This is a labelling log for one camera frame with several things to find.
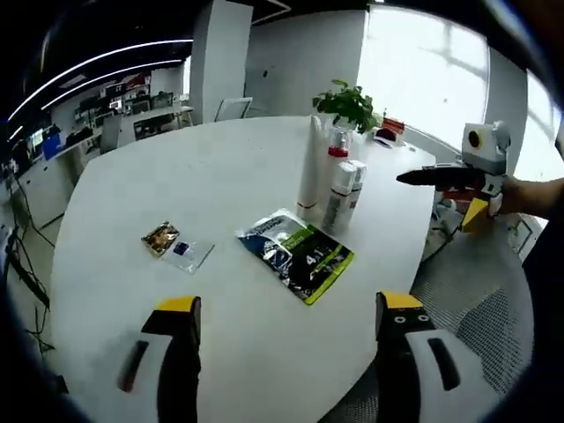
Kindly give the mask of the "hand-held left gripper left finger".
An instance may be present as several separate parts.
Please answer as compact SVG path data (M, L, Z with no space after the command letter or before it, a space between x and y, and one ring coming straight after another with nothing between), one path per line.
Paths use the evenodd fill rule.
M116 377L120 406L146 422L196 422L201 298L159 303L133 337Z

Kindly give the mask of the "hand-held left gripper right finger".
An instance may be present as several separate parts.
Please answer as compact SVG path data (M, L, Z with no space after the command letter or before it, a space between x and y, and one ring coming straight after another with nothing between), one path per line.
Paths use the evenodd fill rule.
M376 373L381 422L456 422L479 418L481 360L437 329L408 293L376 295Z

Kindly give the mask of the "person's right hand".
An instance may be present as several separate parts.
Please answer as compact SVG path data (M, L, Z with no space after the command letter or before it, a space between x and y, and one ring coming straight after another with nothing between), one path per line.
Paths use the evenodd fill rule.
M507 177L502 184L500 214L524 213L534 216L538 212L542 182L522 181Z

